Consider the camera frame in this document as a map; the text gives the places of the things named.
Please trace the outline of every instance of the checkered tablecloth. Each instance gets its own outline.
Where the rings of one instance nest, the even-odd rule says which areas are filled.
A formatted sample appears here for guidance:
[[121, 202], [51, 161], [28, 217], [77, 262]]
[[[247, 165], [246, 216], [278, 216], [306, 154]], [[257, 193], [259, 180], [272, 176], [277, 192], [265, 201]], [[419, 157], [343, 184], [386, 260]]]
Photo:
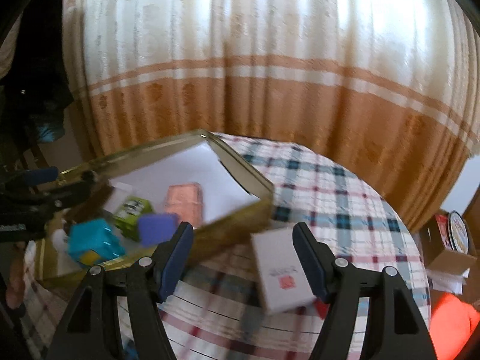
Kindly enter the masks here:
[[[306, 147], [220, 134], [275, 185], [273, 225], [304, 221], [315, 237], [357, 267], [395, 266], [411, 288], [425, 322], [430, 319], [427, 276], [417, 247], [393, 209], [366, 183]], [[26, 258], [23, 327], [35, 358], [44, 358], [65, 303], [32, 281], [35, 246]], [[315, 302], [266, 316], [259, 304], [249, 245], [189, 269], [161, 305], [166, 333], [182, 360], [308, 359], [327, 307]], [[137, 358], [125, 299], [118, 302], [126, 359]], [[359, 357], [368, 300], [361, 299], [350, 359]]]

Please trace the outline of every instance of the silver bolt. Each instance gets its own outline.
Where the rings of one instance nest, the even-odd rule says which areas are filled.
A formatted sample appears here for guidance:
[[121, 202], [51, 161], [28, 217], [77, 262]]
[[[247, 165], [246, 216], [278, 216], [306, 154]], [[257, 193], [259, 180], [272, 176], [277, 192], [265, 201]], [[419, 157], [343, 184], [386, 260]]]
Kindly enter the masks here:
[[140, 266], [149, 266], [152, 263], [152, 259], [150, 257], [142, 257], [138, 260], [138, 265]]
[[389, 276], [395, 276], [398, 271], [396, 268], [393, 268], [393, 266], [387, 266], [387, 268], [385, 268], [385, 273]]
[[347, 265], [349, 265], [349, 262], [346, 259], [340, 257], [335, 260], [335, 265], [341, 268], [345, 268]]
[[95, 266], [90, 268], [89, 272], [90, 272], [91, 275], [95, 276], [95, 275], [99, 274], [100, 272], [102, 272], [102, 268], [100, 268], [98, 265], [95, 265]]

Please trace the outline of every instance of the round plate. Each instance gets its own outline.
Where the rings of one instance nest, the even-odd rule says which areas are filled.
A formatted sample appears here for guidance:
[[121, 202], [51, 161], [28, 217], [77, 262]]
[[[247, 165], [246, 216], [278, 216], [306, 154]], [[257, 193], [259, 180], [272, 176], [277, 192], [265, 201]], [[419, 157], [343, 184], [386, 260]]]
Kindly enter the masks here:
[[467, 254], [469, 252], [467, 228], [465, 227], [462, 217], [456, 211], [452, 211], [450, 215], [448, 215], [448, 233], [455, 250]]

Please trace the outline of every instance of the red square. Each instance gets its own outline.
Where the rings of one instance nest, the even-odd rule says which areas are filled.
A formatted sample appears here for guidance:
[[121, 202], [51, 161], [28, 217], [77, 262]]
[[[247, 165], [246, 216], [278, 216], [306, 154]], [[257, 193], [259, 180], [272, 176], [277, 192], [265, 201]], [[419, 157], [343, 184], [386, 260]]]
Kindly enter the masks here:
[[278, 281], [280, 282], [280, 287], [282, 290], [288, 290], [289, 288], [295, 288], [295, 280], [293, 279], [292, 276], [282, 276], [278, 278]]

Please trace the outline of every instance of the curtain fold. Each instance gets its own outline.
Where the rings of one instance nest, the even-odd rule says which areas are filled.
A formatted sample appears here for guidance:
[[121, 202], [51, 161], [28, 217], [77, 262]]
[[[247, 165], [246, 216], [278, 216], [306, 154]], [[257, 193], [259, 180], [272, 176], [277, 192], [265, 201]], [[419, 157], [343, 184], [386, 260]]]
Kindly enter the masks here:
[[416, 230], [478, 147], [454, 0], [69, 0], [65, 33], [97, 155], [193, 128], [296, 142]]

